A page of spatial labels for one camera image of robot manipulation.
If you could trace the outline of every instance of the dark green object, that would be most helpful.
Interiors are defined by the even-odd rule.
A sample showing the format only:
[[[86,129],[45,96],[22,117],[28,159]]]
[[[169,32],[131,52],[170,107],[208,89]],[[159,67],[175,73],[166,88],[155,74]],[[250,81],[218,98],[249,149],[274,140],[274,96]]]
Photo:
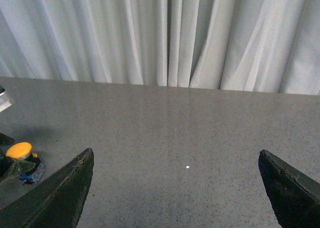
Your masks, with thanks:
[[[1,228],[75,228],[91,185],[94,153],[87,148],[26,195],[0,211]]]
[[[320,228],[320,184],[267,150],[259,170],[274,214],[283,228]]]
[[[15,139],[0,133],[0,146],[10,146],[13,145]]]

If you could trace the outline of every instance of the blue object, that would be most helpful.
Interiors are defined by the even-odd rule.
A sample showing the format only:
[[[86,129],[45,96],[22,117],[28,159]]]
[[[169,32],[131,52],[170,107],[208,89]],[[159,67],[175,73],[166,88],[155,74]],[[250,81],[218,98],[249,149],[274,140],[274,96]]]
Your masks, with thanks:
[[[22,173],[19,180],[23,181],[24,184],[38,184],[44,172],[45,166],[41,162],[32,174],[27,175],[26,173]]]

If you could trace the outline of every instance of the speckled table surface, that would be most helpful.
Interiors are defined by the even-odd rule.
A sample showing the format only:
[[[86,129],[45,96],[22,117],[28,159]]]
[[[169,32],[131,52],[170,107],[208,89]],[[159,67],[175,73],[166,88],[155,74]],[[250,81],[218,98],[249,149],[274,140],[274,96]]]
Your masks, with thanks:
[[[33,144],[45,177],[93,148],[79,228],[278,228],[258,169],[262,149],[320,181],[318,96],[5,77],[0,84],[15,99],[0,113],[1,132]]]

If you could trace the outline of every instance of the yellow lid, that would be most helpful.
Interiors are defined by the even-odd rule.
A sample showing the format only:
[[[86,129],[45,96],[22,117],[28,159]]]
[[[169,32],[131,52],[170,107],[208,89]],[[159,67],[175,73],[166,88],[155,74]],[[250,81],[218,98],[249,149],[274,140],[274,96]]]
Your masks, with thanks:
[[[6,152],[7,157],[24,160],[31,154],[32,145],[28,142],[21,142],[11,146]]]

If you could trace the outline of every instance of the curtain fold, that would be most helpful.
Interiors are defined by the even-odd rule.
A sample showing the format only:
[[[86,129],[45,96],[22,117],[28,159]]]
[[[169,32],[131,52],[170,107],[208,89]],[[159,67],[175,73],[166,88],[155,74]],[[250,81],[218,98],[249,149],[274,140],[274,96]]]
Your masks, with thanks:
[[[306,0],[280,92],[320,95],[320,0]]]
[[[238,2],[221,89],[278,92],[305,0]]]
[[[0,76],[318,95],[320,0],[0,0]]]

